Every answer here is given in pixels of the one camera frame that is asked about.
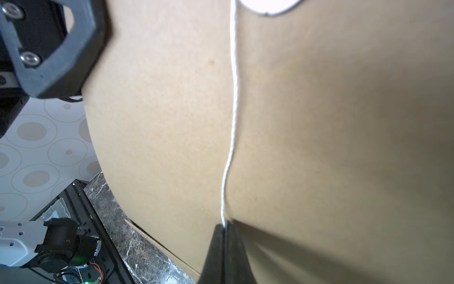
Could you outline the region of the brown file envelope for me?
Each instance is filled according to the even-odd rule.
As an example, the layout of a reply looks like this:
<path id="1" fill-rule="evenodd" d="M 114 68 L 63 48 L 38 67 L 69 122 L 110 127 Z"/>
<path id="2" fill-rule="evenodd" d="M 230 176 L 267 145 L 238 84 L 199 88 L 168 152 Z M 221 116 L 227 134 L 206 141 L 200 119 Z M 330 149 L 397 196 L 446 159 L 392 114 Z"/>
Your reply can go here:
<path id="1" fill-rule="evenodd" d="M 126 215 L 194 270 L 220 222 L 228 1 L 107 1 L 83 88 Z M 454 4 L 239 5 L 228 217 L 260 284 L 454 281 Z"/>
<path id="2" fill-rule="evenodd" d="M 195 282 L 197 282 L 200 278 L 200 273 L 194 270 L 192 267 L 187 265 L 183 260 L 179 259 L 175 254 L 173 254 L 170 250 L 165 248 L 162 244 L 160 244 L 157 240 L 152 238 L 149 234 L 147 234 L 142 228 L 140 228 L 136 223 L 131 221 L 130 219 L 125 219 L 125 222 L 133 228 L 137 233 L 143 236 L 148 242 L 153 244 L 157 247 L 163 254 L 165 254 L 177 267 L 179 267 L 185 274 L 191 277 Z"/>

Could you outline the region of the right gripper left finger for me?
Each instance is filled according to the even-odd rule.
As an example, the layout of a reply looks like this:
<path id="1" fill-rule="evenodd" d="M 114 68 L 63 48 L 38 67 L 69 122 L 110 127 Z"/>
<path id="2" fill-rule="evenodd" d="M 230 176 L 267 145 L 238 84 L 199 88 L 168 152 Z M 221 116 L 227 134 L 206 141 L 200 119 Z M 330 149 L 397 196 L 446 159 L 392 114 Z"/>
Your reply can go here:
<path id="1" fill-rule="evenodd" d="M 215 226 L 198 284 L 224 284 L 225 229 Z"/>

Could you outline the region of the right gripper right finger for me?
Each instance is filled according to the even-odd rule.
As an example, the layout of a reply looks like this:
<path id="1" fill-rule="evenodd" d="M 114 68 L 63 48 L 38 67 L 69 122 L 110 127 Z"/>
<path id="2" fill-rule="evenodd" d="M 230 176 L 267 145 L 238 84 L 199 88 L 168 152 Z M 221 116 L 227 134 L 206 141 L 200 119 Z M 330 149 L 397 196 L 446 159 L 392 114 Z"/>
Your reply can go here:
<path id="1" fill-rule="evenodd" d="M 225 283 L 256 284 L 239 228 L 227 222 L 225 229 Z"/>

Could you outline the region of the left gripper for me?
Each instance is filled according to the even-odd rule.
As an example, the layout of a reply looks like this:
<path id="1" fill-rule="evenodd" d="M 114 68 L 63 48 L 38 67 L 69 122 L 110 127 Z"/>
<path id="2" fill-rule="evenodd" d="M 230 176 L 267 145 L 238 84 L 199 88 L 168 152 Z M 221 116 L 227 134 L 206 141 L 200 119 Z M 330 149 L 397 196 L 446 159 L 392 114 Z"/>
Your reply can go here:
<path id="1" fill-rule="evenodd" d="M 107 38 L 105 1 L 1 1 L 1 138 L 30 97 L 79 95 Z"/>

